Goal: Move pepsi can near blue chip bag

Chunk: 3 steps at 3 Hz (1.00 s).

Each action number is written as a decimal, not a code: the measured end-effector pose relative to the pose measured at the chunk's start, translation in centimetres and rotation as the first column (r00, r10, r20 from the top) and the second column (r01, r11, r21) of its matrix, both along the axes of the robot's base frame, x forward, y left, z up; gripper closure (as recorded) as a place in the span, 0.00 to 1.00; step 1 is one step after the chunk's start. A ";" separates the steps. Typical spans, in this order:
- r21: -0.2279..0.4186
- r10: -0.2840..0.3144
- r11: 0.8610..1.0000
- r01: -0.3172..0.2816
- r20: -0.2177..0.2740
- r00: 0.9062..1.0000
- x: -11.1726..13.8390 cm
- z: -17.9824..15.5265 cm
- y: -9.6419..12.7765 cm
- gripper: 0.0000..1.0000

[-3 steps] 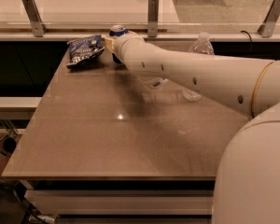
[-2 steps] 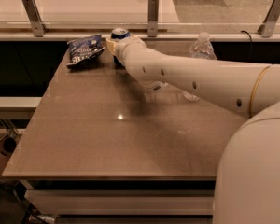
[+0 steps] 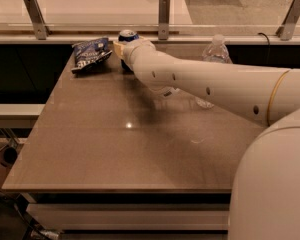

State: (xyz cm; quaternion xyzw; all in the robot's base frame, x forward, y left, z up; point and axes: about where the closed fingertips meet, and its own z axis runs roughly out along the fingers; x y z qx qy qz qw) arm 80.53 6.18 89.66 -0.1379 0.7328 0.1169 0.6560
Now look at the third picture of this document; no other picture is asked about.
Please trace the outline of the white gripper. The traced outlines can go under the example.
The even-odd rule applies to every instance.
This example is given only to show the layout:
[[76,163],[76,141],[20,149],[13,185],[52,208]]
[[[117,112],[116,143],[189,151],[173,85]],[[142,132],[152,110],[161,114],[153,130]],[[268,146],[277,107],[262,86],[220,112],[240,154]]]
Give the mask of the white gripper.
[[154,44],[146,39],[136,39],[125,45],[122,41],[114,41],[113,49],[119,59],[124,60],[133,72],[149,72],[151,57],[156,52]]

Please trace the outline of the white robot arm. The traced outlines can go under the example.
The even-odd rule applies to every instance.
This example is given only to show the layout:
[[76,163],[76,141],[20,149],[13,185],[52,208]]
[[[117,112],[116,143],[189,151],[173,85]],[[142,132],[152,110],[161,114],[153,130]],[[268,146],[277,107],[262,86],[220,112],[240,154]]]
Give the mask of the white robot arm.
[[114,51],[151,90],[179,88],[264,126],[235,173],[228,240],[300,240],[300,69],[183,60],[144,38]]

